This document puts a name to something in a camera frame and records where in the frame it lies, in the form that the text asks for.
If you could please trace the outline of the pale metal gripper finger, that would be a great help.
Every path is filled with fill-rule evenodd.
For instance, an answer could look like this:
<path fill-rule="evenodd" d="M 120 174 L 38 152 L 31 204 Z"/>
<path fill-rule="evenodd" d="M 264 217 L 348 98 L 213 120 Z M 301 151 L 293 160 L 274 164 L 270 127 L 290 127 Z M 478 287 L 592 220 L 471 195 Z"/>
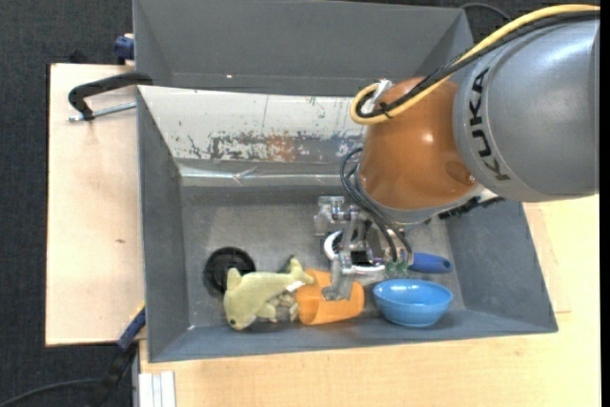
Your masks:
<path fill-rule="evenodd" d="M 327 301 L 349 300 L 355 281 L 356 269 L 348 254 L 336 254 L 331 266 L 331 284 L 322 289 Z"/>

